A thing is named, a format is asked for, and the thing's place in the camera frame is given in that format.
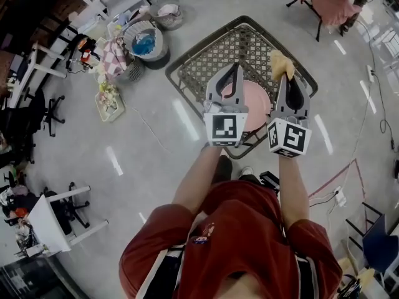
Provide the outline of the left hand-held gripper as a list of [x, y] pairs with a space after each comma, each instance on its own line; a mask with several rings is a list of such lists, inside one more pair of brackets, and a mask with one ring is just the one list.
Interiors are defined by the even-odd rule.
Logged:
[[[222, 104], [222, 91], [231, 82], [231, 91], [224, 97], [229, 105]], [[210, 146], [241, 144], [249, 108], [244, 105], [243, 68], [238, 62], [227, 65], [209, 80], [204, 102], [203, 120]]]

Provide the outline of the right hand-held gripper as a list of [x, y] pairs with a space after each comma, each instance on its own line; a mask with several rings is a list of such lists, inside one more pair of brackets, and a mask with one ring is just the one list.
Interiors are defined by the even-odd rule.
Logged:
[[312, 135], [309, 127], [310, 96], [298, 78], [283, 75], [275, 110], [267, 125], [269, 151], [286, 158], [305, 155]]

